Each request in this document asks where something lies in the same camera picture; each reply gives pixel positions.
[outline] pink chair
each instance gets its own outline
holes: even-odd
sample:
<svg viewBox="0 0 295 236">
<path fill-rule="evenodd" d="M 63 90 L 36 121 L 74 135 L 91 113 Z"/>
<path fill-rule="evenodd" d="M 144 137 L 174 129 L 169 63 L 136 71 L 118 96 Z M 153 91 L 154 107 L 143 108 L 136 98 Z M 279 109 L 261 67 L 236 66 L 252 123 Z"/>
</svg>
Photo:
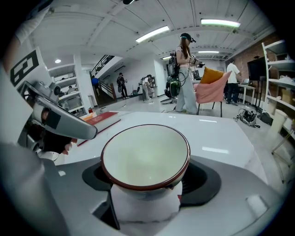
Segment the pink chair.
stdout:
<svg viewBox="0 0 295 236">
<path fill-rule="evenodd" d="M 199 83 L 194 85 L 195 89 L 195 97 L 197 100 L 198 106 L 198 112 L 197 115 L 199 115 L 200 110 L 200 104 L 208 103 L 208 102 L 214 102 L 213 107 L 215 105 L 215 102 L 220 102 L 220 117 L 222 117 L 222 100 L 223 100 L 223 90 L 226 84 L 226 81 L 230 77 L 231 71 L 224 73 L 223 76 L 211 83 Z"/>
</svg>

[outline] brown bowl rim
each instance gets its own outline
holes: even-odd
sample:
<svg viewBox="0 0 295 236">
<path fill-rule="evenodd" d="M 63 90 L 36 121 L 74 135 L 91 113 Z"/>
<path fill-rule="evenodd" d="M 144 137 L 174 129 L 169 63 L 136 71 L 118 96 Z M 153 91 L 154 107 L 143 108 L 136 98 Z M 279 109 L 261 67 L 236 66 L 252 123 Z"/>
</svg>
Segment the brown bowl rim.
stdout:
<svg viewBox="0 0 295 236">
<path fill-rule="evenodd" d="M 160 183 L 157 183 L 157 184 L 153 184 L 153 185 L 148 185 L 148 186 L 136 186 L 136 185 L 130 185 L 130 184 L 127 184 L 127 183 L 123 183 L 119 180 L 117 180 L 116 178 L 114 178 L 106 169 L 105 167 L 105 164 L 104 164 L 104 160 L 103 160 L 103 155 L 104 155 L 104 151 L 107 147 L 107 145 L 109 144 L 109 142 L 114 138 L 116 137 L 117 135 L 119 135 L 120 133 L 126 131 L 126 130 L 129 130 L 129 129 L 132 129 L 132 128 L 135 128 L 135 127 L 139 127 L 139 126 L 145 126 L 145 125 L 158 125 L 158 126 L 164 126 L 164 127 L 167 127 L 169 129 L 172 129 L 174 131 L 176 131 L 177 133 L 180 134 L 180 136 L 184 139 L 186 145 L 187 145 L 187 157 L 186 157 L 186 160 L 183 164 L 183 166 L 180 168 L 180 170 L 174 175 L 172 176 L 171 178 L 163 181 L 163 182 L 160 182 Z M 106 174 L 106 176 L 116 185 L 118 186 L 121 186 L 125 189 L 131 189 L 131 190 L 134 190 L 134 191 L 151 191 L 151 190 L 156 190 L 156 189 L 161 189 L 161 188 L 164 188 L 166 187 L 167 185 L 169 185 L 170 183 L 172 183 L 174 180 L 176 180 L 178 177 L 180 177 L 182 175 L 182 173 L 186 170 L 186 168 L 188 167 L 189 165 L 189 159 L 190 159 L 190 146 L 189 146 L 189 142 L 187 141 L 187 139 L 185 138 L 185 136 L 180 133 L 178 130 L 170 127 L 170 126 L 167 126 L 167 125 L 162 125 L 162 124 L 141 124 L 141 125 L 136 125 L 136 126 L 132 126 L 130 128 L 127 128 L 119 133 L 117 133 L 116 135 L 114 135 L 106 144 L 105 146 L 103 147 L 102 151 L 101 151 L 101 156 L 100 156 L 100 165 L 104 171 L 104 173 Z"/>
</svg>

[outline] television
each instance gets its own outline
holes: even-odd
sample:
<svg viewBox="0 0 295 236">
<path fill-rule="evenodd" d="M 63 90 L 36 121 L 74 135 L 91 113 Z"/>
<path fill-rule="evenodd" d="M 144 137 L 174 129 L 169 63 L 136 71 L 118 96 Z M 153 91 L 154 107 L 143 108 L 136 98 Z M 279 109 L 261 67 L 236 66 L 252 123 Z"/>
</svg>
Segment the television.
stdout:
<svg viewBox="0 0 295 236">
<path fill-rule="evenodd" d="M 265 80 L 261 76 L 266 77 L 266 60 L 265 57 L 260 57 L 248 62 L 249 80 Z"/>
</svg>

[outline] blue object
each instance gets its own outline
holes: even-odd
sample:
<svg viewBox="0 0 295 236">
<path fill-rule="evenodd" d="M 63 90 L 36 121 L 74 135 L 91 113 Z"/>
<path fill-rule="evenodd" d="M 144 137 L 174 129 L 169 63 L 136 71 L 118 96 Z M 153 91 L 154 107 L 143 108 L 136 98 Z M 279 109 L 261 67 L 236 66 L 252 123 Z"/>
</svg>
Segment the blue object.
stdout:
<svg viewBox="0 0 295 236">
<path fill-rule="evenodd" d="M 97 85 L 98 83 L 99 83 L 99 79 L 98 78 L 92 78 L 91 79 L 91 83 L 92 83 L 92 85 Z"/>
</svg>

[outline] pink shirt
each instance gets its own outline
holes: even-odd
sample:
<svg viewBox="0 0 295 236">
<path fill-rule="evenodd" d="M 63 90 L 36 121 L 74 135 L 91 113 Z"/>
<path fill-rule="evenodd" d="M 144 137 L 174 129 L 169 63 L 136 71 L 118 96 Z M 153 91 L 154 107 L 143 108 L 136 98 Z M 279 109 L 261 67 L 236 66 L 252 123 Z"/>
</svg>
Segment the pink shirt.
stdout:
<svg viewBox="0 0 295 236">
<path fill-rule="evenodd" d="M 181 59 L 186 59 L 185 57 L 184 57 L 184 54 L 183 54 L 183 50 L 182 50 L 182 48 L 181 48 L 181 46 L 178 46 L 177 48 L 176 48 L 176 52 L 177 51 L 180 51 L 181 52 Z M 179 67 L 185 67 L 185 68 L 189 68 L 189 63 L 187 63 L 187 64 L 181 64 Z"/>
</svg>

